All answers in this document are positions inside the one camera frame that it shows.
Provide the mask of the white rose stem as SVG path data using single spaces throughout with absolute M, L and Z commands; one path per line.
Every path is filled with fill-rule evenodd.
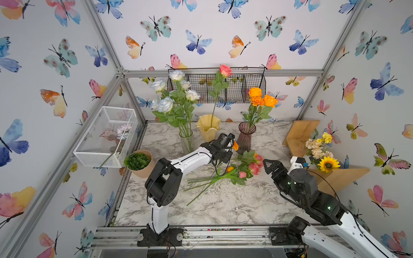
M 186 80 L 181 81 L 180 85 L 183 91 L 187 91 L 191 86 L 190 82 Z
M 191 102 L 198 101 L 201 97 L 195 90 L 187 90 L 185 94 L 186 94 L 186 99 Z
M 153 111 L 168 113 L 173 109 L 173 106 L 173 100 L 170 97 L 165 97 L 164 99 L 153 100 L 150 108 Z
M 162 93 L 167 89 L 167 83 L 164 80 L 156 80 L 152 82 L 149 87 L 156 93 Z
M 182 81 L 185 78 L 185 73 L 181 70 L 173 70 L 172 72 L 169 72 L 170 79 L 172 81 Z

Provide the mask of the orange flower front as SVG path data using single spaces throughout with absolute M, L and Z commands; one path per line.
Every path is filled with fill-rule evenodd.
M 260 96 L 251 97 L 250 102 L 251 102 L 251 105 L 254 107 L 265 105 L 265 100 Z

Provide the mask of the small orange marigold flower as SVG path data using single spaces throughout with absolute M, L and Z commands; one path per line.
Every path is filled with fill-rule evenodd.
M 238 150 L 239 150 L 239 145 L 237 144 L 237 142 L 234 142 L 232 148 L 233 148 L 235 151 L 238 151 Z

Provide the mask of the orange artificial flower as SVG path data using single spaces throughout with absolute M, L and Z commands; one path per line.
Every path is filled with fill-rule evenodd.
M 257 121 L 271 119 L 270 112 L 278 104 L 278 100 L 273 96 L 265 95 L 264 98 L 261 98 L 259 101 Z

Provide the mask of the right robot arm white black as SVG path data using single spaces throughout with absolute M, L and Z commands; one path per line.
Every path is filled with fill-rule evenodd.
M 354 214 L 338 198 L 318 190 L 317 180 L 304 169 L 305 160 L 293 157 L 291 167 L 281 161 L 263 161 L 280 196 L 340 236 L 345 245 L 329 238 L 307 220 L 296 216 L 284 228 L 270 229 L 274 245 L 313 247 L 330 258 L 393 258 L 395 254 L 362 229 Z

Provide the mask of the pink artificial rose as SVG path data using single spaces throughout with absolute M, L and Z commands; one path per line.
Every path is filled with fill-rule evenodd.
M 220 92 L 229 87 L 227 79 L 232 75 L 232 69 L 222 64 L 219 71 L 216 73 L 215 78 L 212 80 L 213 90 L 210 95 L 214 98 L 214 103 L 217 104 Z

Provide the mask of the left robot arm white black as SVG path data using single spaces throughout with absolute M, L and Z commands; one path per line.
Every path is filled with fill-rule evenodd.
M 182 179 L 207 164 L 214 167 L 220 162 L 229 164 L 234 144 L 234 134 L 221 133 L 217 139 L 201 144 L 181 158 L 159 159 L 145 183 L 146 201 L 151 207 L 147 229 L 152 235 L 161 237 L 168 231 L 168 207 L 177 196 Z

